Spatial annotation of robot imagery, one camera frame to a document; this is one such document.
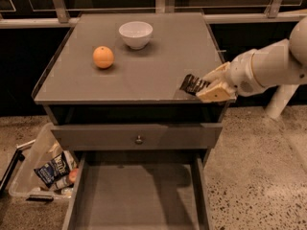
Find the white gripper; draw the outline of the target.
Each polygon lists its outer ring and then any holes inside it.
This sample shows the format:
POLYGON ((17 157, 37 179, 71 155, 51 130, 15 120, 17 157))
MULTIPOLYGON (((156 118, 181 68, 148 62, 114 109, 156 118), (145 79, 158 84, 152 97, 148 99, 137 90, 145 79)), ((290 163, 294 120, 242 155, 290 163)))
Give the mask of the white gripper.
POLYGON ((265 92, 267 88, 258 82, 253 73, 252 59, 255 53, 255 49, 249 50, 207 73, 202 79, 212 83, 199 91, 196 96, 203 103, 218 103, 230 100, 236 92, 243 97, 265 92), (223 81, 225 73, 228 83, 223 81))

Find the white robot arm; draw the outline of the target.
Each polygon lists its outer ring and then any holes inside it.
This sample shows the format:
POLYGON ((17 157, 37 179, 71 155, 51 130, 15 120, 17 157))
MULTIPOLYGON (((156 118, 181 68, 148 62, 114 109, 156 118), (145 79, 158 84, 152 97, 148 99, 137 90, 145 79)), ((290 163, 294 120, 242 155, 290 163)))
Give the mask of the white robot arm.
POLYGON ((236 95, 249 97, 284 84, 306 84, 307 17, 293 28, 289 39, 244 52, 206 74, 208 85, 196 96, 204 103, 224 102, 236 95))

